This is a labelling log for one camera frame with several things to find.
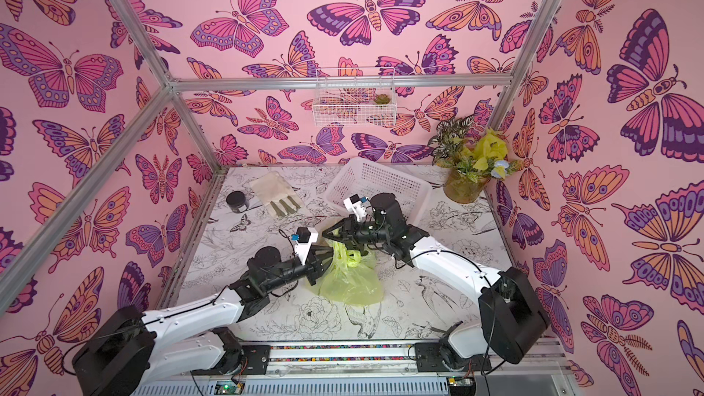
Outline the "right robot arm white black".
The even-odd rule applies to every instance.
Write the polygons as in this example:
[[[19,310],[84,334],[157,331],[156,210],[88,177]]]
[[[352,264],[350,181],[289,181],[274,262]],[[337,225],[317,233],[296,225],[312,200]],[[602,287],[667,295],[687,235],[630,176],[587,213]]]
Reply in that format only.
[[[490,355],[517,365],[548,329],[546,310],[519,269],[501,271],[448,249],[407,223],[393,194],[371,199],[354,195],[346,203],[349,215],[325,229],[324,238],[348,249],[379,250],[403,266],[435,276],[478,307],[478,324],[456,323],[440,338],[439,355],[447,368],[468,368],[473,359],[486,368]]]

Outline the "yellow-green plastic bag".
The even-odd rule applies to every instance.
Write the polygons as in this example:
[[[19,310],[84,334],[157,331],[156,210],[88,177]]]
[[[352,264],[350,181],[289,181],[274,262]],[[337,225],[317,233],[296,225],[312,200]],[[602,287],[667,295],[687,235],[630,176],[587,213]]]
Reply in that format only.
[[[306,281],[311,293],[350,306],[380,304],[383,285],[375,271],[376,258],[364,247],[323,238],[323,244],[313,244],[308,259],[313,256],[324,269],[315,282]]]

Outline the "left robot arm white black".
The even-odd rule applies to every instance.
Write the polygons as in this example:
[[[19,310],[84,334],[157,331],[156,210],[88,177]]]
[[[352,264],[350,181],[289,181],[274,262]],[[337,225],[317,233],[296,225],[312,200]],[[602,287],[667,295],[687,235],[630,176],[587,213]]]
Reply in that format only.
[[[82,393],[130,395],[144,383],[183,372],[236,370],[242,353],[230,326],[266,308],[283,287],[321,278],[333,256],[331,247],[313,245],[305,258],[282,260],[276,247],[263,247],[219,293],[171,308],[115,311],[71,361]]]

